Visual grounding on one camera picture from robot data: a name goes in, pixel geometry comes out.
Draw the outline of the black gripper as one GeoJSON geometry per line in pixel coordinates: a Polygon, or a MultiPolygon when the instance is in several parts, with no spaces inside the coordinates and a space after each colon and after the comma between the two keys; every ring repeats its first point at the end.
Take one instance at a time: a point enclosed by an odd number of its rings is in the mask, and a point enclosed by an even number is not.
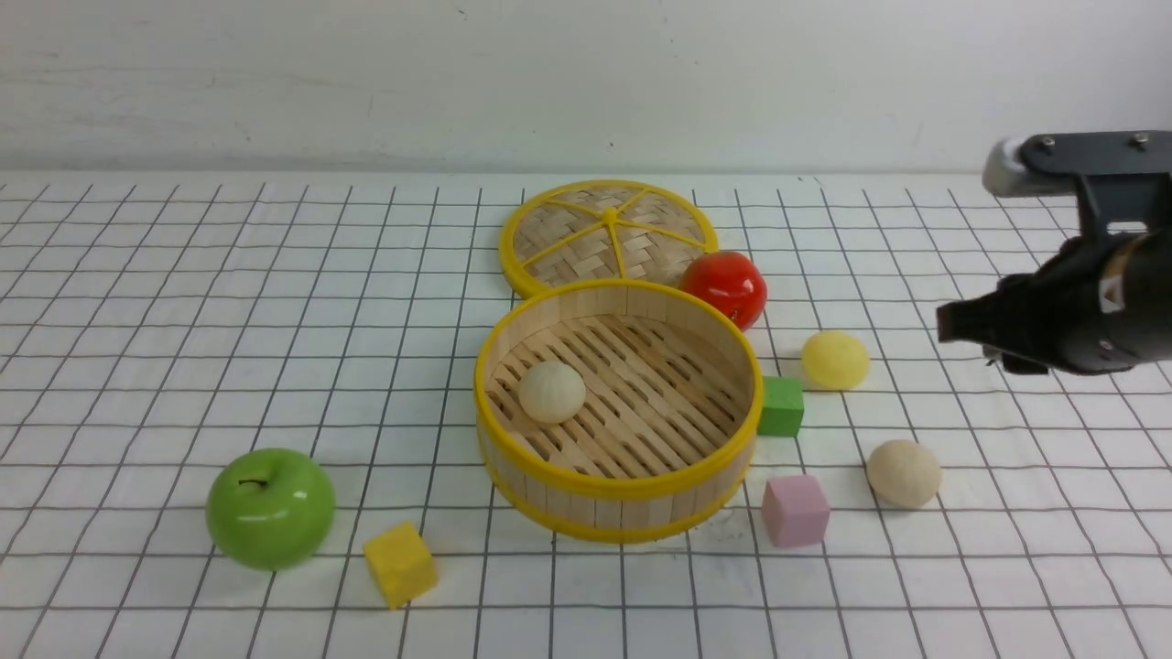
{"type": "Polygon", "coordinates": [[[1088,260],[1071,239],[1034,274],[996,285],[1023,300],[1008,315],[1013,330],[1026,330],[1026,353],[992,347],[997,295],[938,306],[936,341],[981,345],[984,364],[1011,375],[1097,375],[1167,362],[1168,231],[1119,233],[1109,243],[1108,254],[1088,260]]]}

